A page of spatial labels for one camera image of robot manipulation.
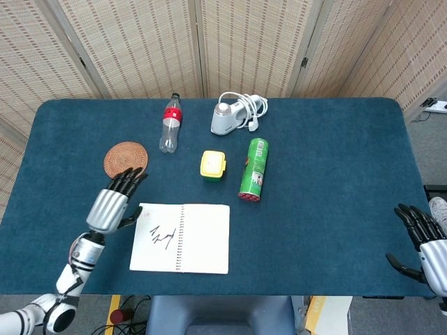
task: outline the gray chair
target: gray chair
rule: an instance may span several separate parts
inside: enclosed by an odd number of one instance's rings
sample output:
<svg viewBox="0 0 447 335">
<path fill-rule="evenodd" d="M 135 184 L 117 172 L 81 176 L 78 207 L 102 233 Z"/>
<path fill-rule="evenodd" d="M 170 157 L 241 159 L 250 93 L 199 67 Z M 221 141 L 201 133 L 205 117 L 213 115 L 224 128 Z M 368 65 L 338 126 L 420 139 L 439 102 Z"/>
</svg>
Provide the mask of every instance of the gray chair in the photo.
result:
<svg viewBox="0 0 447 335">
<path fill-rule="evenodd" d="M 146 335 L 185 335 L 195 325 L 243 326 L 253 335 L 295 334 L 289 296 L 152 297 Z"/>
</svg>

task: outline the green aerosol can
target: green aerosol can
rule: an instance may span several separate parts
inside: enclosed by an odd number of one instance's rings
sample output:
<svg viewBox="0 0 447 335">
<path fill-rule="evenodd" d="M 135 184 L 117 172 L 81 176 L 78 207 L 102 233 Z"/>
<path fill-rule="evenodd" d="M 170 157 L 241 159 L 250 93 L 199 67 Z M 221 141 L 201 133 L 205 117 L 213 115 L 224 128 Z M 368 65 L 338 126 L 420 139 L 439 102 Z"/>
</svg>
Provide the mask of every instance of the green aerosol can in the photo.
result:
<svg viewBox="0 0 447 335">
<path fill-rule="evenodd" d="M 267 163 L 268 142 L 263 138 L 254 138 L 249 145 L 245 161 L 245 170 L 240 184 L 239 197 L 248 201 L 259 201 L 264 182 L 265 164 Z"/>
</svg>

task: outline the beige partition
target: beige partition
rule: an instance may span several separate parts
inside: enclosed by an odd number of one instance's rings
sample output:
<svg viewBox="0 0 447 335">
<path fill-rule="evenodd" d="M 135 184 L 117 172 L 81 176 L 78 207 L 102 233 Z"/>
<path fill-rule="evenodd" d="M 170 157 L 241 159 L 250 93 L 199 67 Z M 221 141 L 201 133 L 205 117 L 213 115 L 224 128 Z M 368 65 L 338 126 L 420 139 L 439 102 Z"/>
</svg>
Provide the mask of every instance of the beige partition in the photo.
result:
<svg viewBox="0 0 447 335">
<path fill-rule="evenodd" d="M 0 222 L 3 218 L 24 149 L 0 134 Z"/>
<path fill-rule="evenodd" d="M 28 136 L 44 101 L 93 93 L 33 1 L 0 6 L 0 118 Z"/>
<path fill-rule="evenodd" d="M 342 90 L 386 96 L 404 113 L 447 85 L 447 1 L 397 1 Z"/>
<path fill-rule="evenodd" d="M 203 95 L 187 0 L 59 2 L 113 98 Z"/>
<path fill-rule="evenodd" d="M 205 88 L 290 96 L 321 1 L 196 0 Z"/>
<path fill-rule="evenodd" d="M 293 96 L 339 95 L 390 0 L 332 0 L 321 9 Z"/>
</svg>

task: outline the signature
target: signature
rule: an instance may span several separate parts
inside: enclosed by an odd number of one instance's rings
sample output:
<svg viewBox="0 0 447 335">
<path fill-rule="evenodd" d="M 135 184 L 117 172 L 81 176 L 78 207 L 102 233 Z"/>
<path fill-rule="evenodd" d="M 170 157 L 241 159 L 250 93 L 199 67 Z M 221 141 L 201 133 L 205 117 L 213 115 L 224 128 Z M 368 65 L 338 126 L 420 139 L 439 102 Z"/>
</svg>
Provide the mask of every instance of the signature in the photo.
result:
<svg viewBox="0 0 447 335">
<path fill-rule="evenodd" d="M 160 238 L 161 234 L 157 234 L 157 235 L 155 235 L 155 234 L 156 234 L 156 231 L 157 231 L 159 228 L 160 228 L 160 226 L 158 225 L 158 226 L 156 226 L 153 230 L 150 231 L 151 236 L 153 236 L 152 241 L 154 242 L 154 244 L 156 244 L 157 242 L 164 241 L 164 240 L 168 239 L 168 243 L 166 244 L 166 247 L 165 247 L 165 250 L 168 250 L 168 246 L 169 246 L 170 240 L 173 239 L 174 234 L 175 234 L 175 231 L 176 231 L 177 228 L 174 229 L 174 231 L 173 231 L 172 234 L 166 234 L 165 237 L 163 237 L 163 238 Z"/>
</svg>

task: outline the notebook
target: notebook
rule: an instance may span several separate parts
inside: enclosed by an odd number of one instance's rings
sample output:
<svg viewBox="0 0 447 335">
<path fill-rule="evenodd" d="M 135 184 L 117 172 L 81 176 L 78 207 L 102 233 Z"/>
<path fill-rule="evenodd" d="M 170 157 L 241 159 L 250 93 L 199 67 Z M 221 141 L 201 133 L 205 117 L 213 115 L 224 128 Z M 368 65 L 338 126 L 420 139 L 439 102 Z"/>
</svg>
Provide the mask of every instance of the notebook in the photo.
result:
<svg viewBox="0 0 447 335">
<path fill-rule="evenodd" d="M 228 273 L 230 207 L 140 204 L 131 270 Z"/>
</svg>

